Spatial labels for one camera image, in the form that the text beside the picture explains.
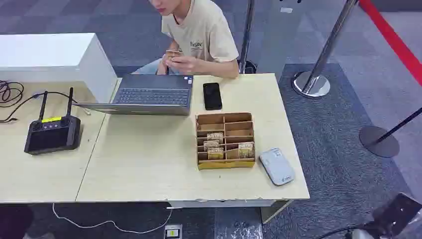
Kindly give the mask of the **person's right hand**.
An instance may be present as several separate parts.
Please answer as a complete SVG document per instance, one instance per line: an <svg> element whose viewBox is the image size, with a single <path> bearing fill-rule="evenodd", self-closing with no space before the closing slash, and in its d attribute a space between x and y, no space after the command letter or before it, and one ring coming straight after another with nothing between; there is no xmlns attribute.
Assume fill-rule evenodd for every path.
<svg viewBox="0 0 422 239"><path fill-rule="evenodd" d="M166 50L165 54L162 57L162 62L165 66L167 66L168 61L172 61L174 57L180 56L180 52L176 50Z"/></svg>

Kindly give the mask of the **person's left hand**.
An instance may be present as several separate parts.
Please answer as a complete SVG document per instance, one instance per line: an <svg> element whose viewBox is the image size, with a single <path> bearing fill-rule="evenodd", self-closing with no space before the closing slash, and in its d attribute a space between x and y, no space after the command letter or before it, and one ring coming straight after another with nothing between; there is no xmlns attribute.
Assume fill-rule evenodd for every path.
<svg viewBox="0 0 422 239"><path fill-rule="evenodd" d="M199 72L199 61L192 56L172 57L167 61L167 65L176 69L181 73L196 73Z"/></svg>

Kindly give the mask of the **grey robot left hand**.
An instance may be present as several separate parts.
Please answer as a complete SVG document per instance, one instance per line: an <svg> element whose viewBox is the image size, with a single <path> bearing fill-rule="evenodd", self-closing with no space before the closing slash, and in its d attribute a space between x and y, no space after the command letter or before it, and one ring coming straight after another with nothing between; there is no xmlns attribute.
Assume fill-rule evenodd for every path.
<svg viewBox="0 0 422 239"><path fill-rule="evenodd" d="M6 204L0 207L0 238L22 239L31 226L33 211L28 205Z"/></svg>

